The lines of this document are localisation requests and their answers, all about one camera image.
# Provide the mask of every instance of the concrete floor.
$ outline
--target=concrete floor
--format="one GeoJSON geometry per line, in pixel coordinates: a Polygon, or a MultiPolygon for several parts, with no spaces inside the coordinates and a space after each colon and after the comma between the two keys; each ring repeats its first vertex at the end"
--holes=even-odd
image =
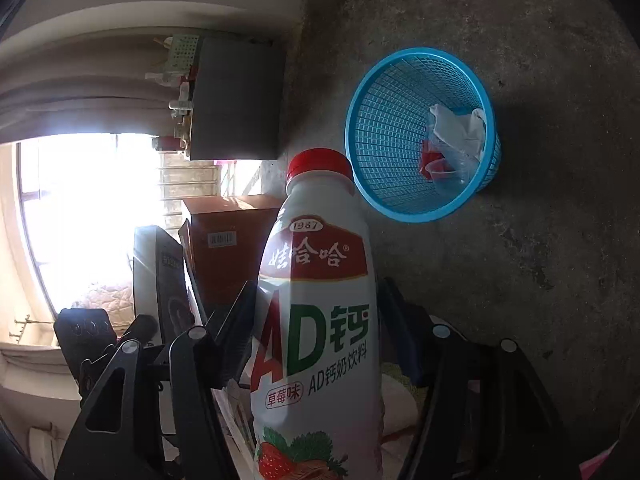
{"type": "Polygon", "coordinates": [[[297,152],[344,152],[353,91],[386,55],[464,60],[494,104],[503,161],[430,224],[362,201],[376,271],[469,338],[517,340],[582,458],[640,394],[640,51],[607,0],[308,0],[286,95],[282,192],[297,152]]]}

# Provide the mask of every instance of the red bottle cap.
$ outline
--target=red bottle cap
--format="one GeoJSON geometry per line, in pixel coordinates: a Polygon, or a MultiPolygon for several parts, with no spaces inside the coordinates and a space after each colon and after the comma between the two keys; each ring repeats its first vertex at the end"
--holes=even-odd
{"type": "Polygon", "coordinates": [[[329,148],[313,148],[293,157],[287,171],[287,183],[305,171],[314,170],[335,171],[353,182],[353,170],[347,157],[329,148]]]}

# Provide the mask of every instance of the plastic bottle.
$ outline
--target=plastic bottle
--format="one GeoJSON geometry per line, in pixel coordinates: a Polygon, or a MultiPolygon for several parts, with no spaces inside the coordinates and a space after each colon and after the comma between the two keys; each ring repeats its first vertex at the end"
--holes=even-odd
{"type": "Polygon", "coordinates": [[[382,478],[380,355],[367,225],[351,165],[316,148],[289,165],[258,279],[255,478],[382,478]]]}

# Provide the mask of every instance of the cardboard box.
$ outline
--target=cardboard box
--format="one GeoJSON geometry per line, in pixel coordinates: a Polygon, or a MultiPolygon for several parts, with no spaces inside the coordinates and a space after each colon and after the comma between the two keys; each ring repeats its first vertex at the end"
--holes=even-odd
{"type": "Polygon", "coordinates": [[[257,279],[281,206],[282,200],[269,195],[182,200],[180,240],[208,316],[231,306],[244,282],[257,279]]]}

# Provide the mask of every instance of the blue plastic basket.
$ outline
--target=blue plastic basket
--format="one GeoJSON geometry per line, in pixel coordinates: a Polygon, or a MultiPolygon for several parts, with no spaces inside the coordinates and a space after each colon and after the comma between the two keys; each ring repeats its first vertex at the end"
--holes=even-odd
{"type": "Polygon", "coordinates": [[[349,107],[345,148],[356,185],[375,209],[401,222],[429,222],[465,203],[494,177],[500,140],[486,91],[451,54],[410,48],[385,57],[362,80],[349,107]],[[484,156],[468,186],[454,199],[439,195],[419,172],[429,106],[462,115],[486,115],[484,156]]]}

